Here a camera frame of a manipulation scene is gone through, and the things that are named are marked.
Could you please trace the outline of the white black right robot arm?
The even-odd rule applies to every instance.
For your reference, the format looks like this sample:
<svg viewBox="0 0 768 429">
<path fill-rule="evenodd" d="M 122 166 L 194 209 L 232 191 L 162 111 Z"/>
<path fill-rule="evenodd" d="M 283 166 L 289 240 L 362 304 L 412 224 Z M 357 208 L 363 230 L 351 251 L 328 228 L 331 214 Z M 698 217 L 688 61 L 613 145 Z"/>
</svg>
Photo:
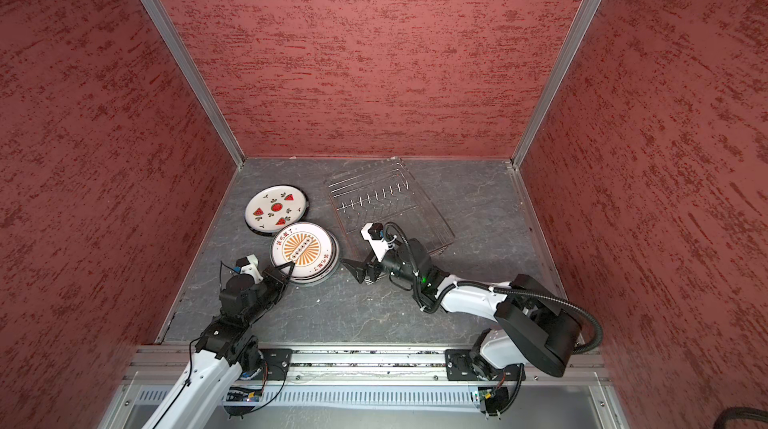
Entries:
<svg viewBox="0 0 768 429">
<path fill-rule="evenodd" d="M 494 322 L 498 328 L 488 331 L 476 350 L 481 366 L 503 369 L 528 363 L 561 377 L 576 353 L 582 332 L 576 310 L 526 274 L 499 284 L 462 279 L 436 266 L 415 239 L 373 241 L 364 260 L 343 259 L 341 266 L 360 284 L 388 277 L 425 314 L 442 310 Z"/>
</svg>

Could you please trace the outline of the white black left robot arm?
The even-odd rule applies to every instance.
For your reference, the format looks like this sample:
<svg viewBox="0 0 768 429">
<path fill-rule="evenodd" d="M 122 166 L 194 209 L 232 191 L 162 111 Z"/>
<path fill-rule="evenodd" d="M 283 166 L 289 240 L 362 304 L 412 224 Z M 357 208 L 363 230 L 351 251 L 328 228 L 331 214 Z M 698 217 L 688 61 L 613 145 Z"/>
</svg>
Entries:
<svg viewBox="0 0 768 429">
<path fill-rule="evenodd" d="M 260 278 L 246 267 L 232 270 L 220 288 L 219 315 L 187 346 L 188 364 L 146 428 L 203 428 L 226 395 L 246 395 L 239 381 L 260 378 L 260 393 L 271 373 L 287 382 L 288 364 L 268 361 L 253 326 L 282 300 L 295 267 L 292 261 L 272 266 Z"/>
</svg>

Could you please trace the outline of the left circuit board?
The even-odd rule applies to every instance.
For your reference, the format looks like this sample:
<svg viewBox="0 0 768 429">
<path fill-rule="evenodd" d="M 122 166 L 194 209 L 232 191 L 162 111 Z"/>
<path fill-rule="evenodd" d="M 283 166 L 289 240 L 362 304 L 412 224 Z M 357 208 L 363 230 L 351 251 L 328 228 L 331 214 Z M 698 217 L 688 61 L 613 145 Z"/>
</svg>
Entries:
<svg viewBox="0 0 768 429">
<path fill-rule="evenodd" d="M 224 401 L 227 404 L 258 405 L 261 402 L 263 395 L 263 389 L 231 387 L 228 390 Z"/>
</svg>

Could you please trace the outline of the circuit board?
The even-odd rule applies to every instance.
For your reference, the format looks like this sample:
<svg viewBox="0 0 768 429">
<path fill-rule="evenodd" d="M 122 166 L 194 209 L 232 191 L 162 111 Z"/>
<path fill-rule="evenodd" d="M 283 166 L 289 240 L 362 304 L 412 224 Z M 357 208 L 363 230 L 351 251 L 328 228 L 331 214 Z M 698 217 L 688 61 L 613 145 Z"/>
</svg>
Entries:
<svg viewBox="0 0 768 429">
<path fill-rule="evenodd" d="M 499 417 L 510 404 L 510 390 L 507 387 L 479 388 L 474 396 L 480 412 L 489 417 Z"/>
<path fill-rule="evenodd" d="M 228 390 L 224 401 L 227 404 L 258 405 L 261 402 L 263 395 L 263 389 L 231 387 Z"/>
</svg>

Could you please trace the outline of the right circuit board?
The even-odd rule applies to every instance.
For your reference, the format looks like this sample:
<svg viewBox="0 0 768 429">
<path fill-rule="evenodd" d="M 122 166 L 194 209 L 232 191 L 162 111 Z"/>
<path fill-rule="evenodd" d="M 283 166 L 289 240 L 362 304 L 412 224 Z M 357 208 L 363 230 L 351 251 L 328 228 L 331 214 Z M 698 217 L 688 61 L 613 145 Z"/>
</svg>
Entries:
<svg viewBox="0 0 768 429">
<path fill-rule="evenodd" d="M 507 387 L 479 388 L 474 396 L 480 412 L 489 417 L 499 417 L 510 404 L 510 390 Z"/>
</svg>

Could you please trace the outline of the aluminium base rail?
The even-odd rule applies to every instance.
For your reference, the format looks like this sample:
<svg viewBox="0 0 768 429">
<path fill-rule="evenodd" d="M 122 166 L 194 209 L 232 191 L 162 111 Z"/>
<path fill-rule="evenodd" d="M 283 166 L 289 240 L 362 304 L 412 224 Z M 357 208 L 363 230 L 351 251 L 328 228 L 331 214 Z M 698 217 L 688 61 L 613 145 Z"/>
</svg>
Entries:
<svg viewBox="0 0 768 429">
<path fill-rule="evenodd" d="M 498 370 L 489 379 L 476 375 L 466 348 L 440 345 L 306 345 L 267 347 L 270 363 L 288 364 L 286 383 L 280 372 L 269 375 L 258 405 L 227 404 L 215 413 L 236 418 L 261 407 L 319 407 L 351 410 L 398 410 L 480 413 L 474 393 L 479 388 L 507 387 L 518 396 L 508 416 L 520 422 L 522 412 L 585 413 L 598 428 L 625 428 L 628 421 L 599 354 L 575 356 L 563 377 L 544 374 L 531 365 Z"/>
</svg>

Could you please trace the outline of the aluminium left corner post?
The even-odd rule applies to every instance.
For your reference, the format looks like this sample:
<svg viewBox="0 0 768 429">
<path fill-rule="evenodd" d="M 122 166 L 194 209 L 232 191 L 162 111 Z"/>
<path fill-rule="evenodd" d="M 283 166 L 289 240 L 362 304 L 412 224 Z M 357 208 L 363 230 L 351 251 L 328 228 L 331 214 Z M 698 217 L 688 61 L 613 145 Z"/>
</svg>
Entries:
<svg viewBox="0 0 768 429">
<path fill-rule="evenodd" d="M 240 170 L 246 156 L 161 0 L 140 0 L 219 139 Z"/>
</svg>

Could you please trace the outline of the aluminium corner post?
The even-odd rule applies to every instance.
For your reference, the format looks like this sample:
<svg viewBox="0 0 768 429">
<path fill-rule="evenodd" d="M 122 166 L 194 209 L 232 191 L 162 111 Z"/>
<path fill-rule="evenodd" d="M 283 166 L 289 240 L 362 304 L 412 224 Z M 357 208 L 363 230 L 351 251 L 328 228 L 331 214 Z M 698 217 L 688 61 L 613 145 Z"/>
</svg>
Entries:
<svg viewBox="0 0 768 429">
<path fill-rule="evenodd" d="M 511 158 L 519 171 L 586 36 L 602 0 L 581 0 L 532 115 Z"/>
<path fill-rule="evenodd" d="M 246 156 L 161 0 L 140 0 L 219 139 L 240 170 Z"/>
</svg>

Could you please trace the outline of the aluminium right corner post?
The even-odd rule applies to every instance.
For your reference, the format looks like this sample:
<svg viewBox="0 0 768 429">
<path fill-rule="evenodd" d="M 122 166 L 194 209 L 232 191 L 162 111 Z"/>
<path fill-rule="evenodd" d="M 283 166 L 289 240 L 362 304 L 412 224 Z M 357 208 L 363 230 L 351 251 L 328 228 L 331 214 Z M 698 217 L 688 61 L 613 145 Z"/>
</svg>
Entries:
<svg viewBox="0 0 768 429">
<path fill-rule="evenodd" d="M 602 0 L 581 0 L 532 115 L 511 158 L 519 171 L 586 36 Z"/>
</svg>

